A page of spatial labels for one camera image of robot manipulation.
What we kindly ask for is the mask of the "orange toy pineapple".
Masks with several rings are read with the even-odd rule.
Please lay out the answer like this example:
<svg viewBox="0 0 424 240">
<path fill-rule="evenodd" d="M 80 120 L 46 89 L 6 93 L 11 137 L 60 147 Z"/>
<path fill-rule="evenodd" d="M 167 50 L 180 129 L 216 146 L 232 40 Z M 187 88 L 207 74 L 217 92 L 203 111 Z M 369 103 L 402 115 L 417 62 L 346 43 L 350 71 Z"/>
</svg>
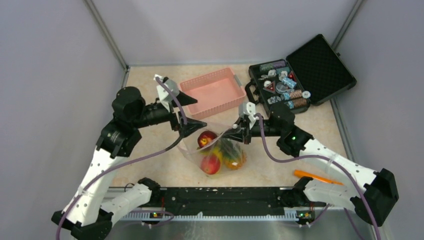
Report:
<svg viewBox="0 0 424 240">
<path fill-rule="evenodd" d="M 240 145 L 232 140 L 221 138 L 222 161 L 230 170 L 238 170 L 247 162 L 247 155 Z"/>
</svg>

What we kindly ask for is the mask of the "yellow banana bunch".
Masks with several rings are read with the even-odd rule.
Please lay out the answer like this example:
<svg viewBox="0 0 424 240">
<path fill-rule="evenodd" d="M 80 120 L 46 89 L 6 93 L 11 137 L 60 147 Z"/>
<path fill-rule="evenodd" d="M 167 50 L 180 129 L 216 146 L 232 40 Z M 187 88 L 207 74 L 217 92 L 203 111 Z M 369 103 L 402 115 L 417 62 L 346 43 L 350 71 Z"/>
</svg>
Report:
<svg viewBox="0 0 424 240">
<path fill-rule="evenodd" d="M 221 148 L 217 145 L 211 145 L 205 148 L 200 148 L 199 152 L 205 157 L 215 156 L 219 161 L 223 161 L 223 152 Z"/>
</svg>

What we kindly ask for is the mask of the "clear zip top bag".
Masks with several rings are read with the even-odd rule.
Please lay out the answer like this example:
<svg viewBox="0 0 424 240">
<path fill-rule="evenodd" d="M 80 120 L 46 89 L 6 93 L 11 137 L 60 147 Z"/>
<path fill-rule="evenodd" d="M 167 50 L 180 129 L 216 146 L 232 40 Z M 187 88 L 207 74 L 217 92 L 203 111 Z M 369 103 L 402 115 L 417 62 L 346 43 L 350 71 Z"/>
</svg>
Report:
<svg viewBox="0 0 424 240">
<path fill-rule="evenodd" d="M 177 145 L 177 149 L 206 176 L 217 178 L 241 170 L 248 156 L 244 147 L 229 134 L 234 128 L 209 122 Z"/>
</svg>

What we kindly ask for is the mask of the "pink plastic basket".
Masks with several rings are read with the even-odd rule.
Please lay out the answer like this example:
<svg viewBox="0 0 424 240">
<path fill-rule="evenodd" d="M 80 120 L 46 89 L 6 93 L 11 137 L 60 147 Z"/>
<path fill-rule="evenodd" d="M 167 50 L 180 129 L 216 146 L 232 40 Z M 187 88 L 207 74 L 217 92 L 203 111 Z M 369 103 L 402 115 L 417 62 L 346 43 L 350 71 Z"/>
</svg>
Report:
<svg viewBox="0 0 424 240">
<path fill-rule="evenodd" d="M 197 103 L 188 106 L 189 114 L 197 120 L 238 107 L 247 95 L 230 67 L 182 81 L 179 87 L 197 100 Z"/>
</svg>

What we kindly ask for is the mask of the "red apple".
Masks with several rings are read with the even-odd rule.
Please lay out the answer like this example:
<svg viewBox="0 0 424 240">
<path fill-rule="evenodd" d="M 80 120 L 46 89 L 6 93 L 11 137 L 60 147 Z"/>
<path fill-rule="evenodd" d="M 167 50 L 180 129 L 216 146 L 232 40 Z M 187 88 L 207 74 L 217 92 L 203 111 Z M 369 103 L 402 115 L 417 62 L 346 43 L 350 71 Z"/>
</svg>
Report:
<svg viewBox="0 0 424 240">
<path fill-rule="evenodd" d="M 216 174 L 220 168 L 221 161 L 215 154 L 203 157 L 200 163 L 200 169 L 208 175 Z"/>
</svg>

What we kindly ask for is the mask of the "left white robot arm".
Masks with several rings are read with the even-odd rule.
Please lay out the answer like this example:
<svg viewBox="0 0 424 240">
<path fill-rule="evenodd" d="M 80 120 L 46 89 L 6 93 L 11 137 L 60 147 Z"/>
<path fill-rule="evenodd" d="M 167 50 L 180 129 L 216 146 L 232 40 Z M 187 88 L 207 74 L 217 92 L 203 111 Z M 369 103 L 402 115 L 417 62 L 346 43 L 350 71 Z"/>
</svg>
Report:
<svg viewBox="0 0 424 240">
<path fill-rule="evenodd" d="M 116 170 L 130 165 L 128 160 L 141 140 L 140 129 L 170 123 L 182 140 L 206 126 L 205 122 L 186 117 L 175 107 L 195 104 L 197 100 L 178 89 L 158 88 L 158 98 L 146 104 L 138 88 L 120 89 L 111 106 L 112 120 L 101 130 L 89 168 L 72 201 L 56 211 L 51 220 L 59 229 L 70 231 L 75 240 L 104 240 L 122 217 L 146 204 L 160 202 L 160 185 L 142 178 L 132 188 L 110 201 L 104 201 Z"/>
</svg>

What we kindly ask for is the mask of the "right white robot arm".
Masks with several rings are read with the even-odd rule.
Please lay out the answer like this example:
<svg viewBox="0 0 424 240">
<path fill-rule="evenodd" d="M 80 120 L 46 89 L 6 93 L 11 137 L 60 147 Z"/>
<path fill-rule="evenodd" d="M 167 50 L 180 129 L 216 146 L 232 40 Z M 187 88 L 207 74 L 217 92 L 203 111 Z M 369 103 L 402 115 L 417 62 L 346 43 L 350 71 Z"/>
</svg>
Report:
<svg viewBox="0 0 424 240">
<path fill-rule="evenodd" d="M 289 163 L 303 160 L 325 171 L 335 183 L 325 183 L 302 177 L 296 184 L 293 200 L 299 206 L 322 202 L 355 212 L 363 221 L 381 227 L 395 204 L 399 192 L 394 174 L 362 166 L 329 149 L 312 134 L 295 125 L 295 114 L 287 106 L 272 107 L 268 118 L 256 111 L 256 106 L 244 103 L 239 107 L 239 118 L 222 133 L 223 138 L 249 144 L 260 137 L 266 145 L 267 137 L 277 137 L 277 147 L 290 159 L 277 159 L 264 147 L 275 162 Z"/>
</svg>

